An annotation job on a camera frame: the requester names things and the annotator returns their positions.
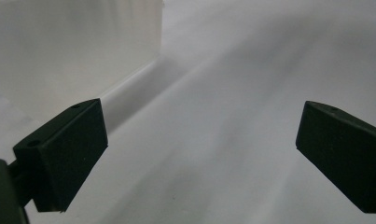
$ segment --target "screw hole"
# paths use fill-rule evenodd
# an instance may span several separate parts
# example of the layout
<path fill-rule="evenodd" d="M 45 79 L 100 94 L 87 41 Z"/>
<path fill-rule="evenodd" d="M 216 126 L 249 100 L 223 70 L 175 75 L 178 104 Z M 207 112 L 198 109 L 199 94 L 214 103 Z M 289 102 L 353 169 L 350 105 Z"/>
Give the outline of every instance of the screw hole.
<path fill-rule="evenodd" d="M 31 141 L 27 144 L 28 147 L 36 147 L 40 143 L 39 140 Z"/>

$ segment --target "white surface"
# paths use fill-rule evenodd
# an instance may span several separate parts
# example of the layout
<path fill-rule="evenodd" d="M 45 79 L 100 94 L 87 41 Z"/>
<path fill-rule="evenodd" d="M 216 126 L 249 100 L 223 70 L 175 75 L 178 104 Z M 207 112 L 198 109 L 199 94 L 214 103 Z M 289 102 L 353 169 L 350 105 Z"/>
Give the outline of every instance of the white surface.
<path fill-rule="evenodd" d="M 0 92 L 45 122 L 153 61 L 161 0 L 0 0 Z"/>
<path fill-rule="evenodd" d="M 109 148 L 32 223 L 376 223 L 295 147 L 306 100 L 376 126 L 376 1 L 168 0 L 160 58 L 104 97 Z M 0 96 L 0 157 L 37 123 Z"/>

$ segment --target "white floor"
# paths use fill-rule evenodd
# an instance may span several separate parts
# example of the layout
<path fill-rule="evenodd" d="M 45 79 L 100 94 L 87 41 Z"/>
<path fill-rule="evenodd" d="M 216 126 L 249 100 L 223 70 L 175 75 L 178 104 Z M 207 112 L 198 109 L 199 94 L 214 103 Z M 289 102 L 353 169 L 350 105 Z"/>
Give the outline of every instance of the white floor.
<path fill-rule="evenodd" d="M 33 224 L 376 223 L 296 150 L 306 100 L 376 126 L 376 0 L 165 0 L 160 57 L 104 98 L 109 148 Z M 39 124 L 0 95 L 0 158 Z"/>

